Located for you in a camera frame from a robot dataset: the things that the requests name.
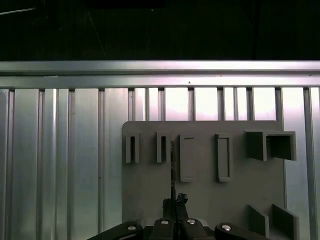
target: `bolt head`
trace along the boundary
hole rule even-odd
[[[130,231],[133,231],[133,230],[136,230],[137,228],[135,227],[135,226],[130,226],[130,227],[128,227],[128,230],[130,230]]]
[[[193,219],[188,219],[186,222],[191,225],[196,224],[196,221]]]
[[[230,226],[228,226],[228,225],[222,225],[222,227],[221,227],[223,230],[225,230],[225,231],[231,231],[231,227]]]

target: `dark background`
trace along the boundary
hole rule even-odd
[[[320,60],[320,0],[95,1],[0,0],[0,61]]]

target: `gray slot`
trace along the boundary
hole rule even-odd
[[[216,134],[216,151],[218,181],[230,182],[233,172],[233,148],[227,133]]]
[[[246,131],[246,152],[252,159],[296,160],[296,134],[292,131]]]
[[[157,132],[156,133],[156,162],[170,162],[170,133],[169,132]]]
[[[269,217],[248,205],[249,211],[249,230],[269,238]]]
[[[139,133],[125,136],[125,163],[139,163]]]
[[[299,239],[299,218],[288,210],[272,205],[272,225],[290,240]]]
[[[195,138],[190,134],[180,135],[180,181],[190,183],[196,179]]]

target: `corrugated metal wall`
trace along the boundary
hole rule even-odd
[[[0,239],[84,240],[119,224],[123,123],[175,120],[279,120],[295,131],[286,205],[310,239],[309,204],[320,229],[319,99],[317,87],[0,89]]]

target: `rectangular hole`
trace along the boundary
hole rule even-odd
[[[266,142],[267,150],[269,150],[268,152],[270,152],[271,157],[287,160],[292,159],[290,136],[267,136]]]
[[[134,136],[130,137],[130,160],[134,163],[136,160],[136,150],[135,150],[136,138]]]
[[[166,156],[166,136],[161,137],[161,162],[165,162],[167,160]]]

